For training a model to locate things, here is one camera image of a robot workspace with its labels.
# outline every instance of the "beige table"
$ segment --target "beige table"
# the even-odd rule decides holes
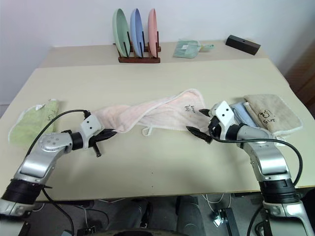
[[[113,104],[138,104],[189,88],[198,89],[209,108],[222,100],[237,102],[245,94],[280,95],[304,124],[303,130],[287,139],[304,159],[298,187],[315,185],[315,121],[261,50],[254,57],[214,42],[212,52],[189,60],[172,58],[174,45],[162,44],[164,63],[160,64],[119,64],[112,45],[53,49],[0,119],[0,192],[27,150],[7,141],[8,131],[24,109],[56,98],[61,101],[61,111],[96,110]],[[81,114],[67,115],[57,122],[58,130],[76,130],[82,119]],[[98,199],[259,189],[249,157],[236,145],[207,145],[188,132],[162,129],[144,137],[141,129],[136,126],[99,143],[100,158],[92,149],[63,156],[47,183],[53,187],[51,197]],[[294,152],[279,149],[295,178],[298,161]]]

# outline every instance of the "gray floor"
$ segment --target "gray floor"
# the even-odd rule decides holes
[[[228,232],[225,225],[216,228],[212,220],[212,211],[210,210],[207,202],[197,195],[199,200],[199,206],[204,221],[204,226],[207,236],[228,236]],[[218,195],[208,195],[210,201],[216,201],[220,198]],[[152,218],[150,219],[150,228],[160,228],[166,230],[175,230],[177,215],[175,214],[176,196],[174,197],[151,197],[147,198],[153,204]],[[249,221],[257,209],[259,194],[244,196],[244,197],[232,197],[231,207],[233,209],[236,223],[240,235],[246,235]],[[219,204],[212,204],[213,208],[224,208],[228,206],[228,194],[224,195],[223,200]],[[99,209],[107,212],[110,219],[113,218],[115,213],[123,208],[129,200],[122,200],[116,203],[105,203],[95,200],[93,209]],[[82,209],[75,208],[73,206],[62,206],[74,221],[75,231],[80,228],[86,228],[85,226],[85,214]],[[107,226],[106,217],[100,212],[87,211],[88,224],[101,224],[105,229]],[[52,205],[46,204],[45,207],[39,212],[33,212],[27,219],[31,224],[29,235],[31,236],[60,236],[64,229],[70,230],[68,220],[57,211]],[[256,219],[256,222],[261,221],[260,216]]]

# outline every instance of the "pink plate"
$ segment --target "pink plate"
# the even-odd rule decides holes
[[[148,34],[150,51],[154,57],[157,57],[156,43],[158,42],[158,28],[156,10],[154,8],[149,13]]]

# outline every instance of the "green plate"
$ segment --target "green plate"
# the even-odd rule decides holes
[[[118,51],[122,57],[129,56],[130,53],[130,43],[128,40],[127,32],[129,31],[128,23],[124,15],[123,10],[117,9],[113,16],[113,32],[115,43]]]

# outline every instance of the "pink towel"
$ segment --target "pink towel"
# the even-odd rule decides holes
[[[153,128],[186,131],[186,126],[208,130],[209,118],[198,110],[205,109],[201,93],[188,89],[178,95],[128,106],[117,105],[94,111],[106,128],[126,133],[136,124],[145,126],[142,133],[150,135]]]

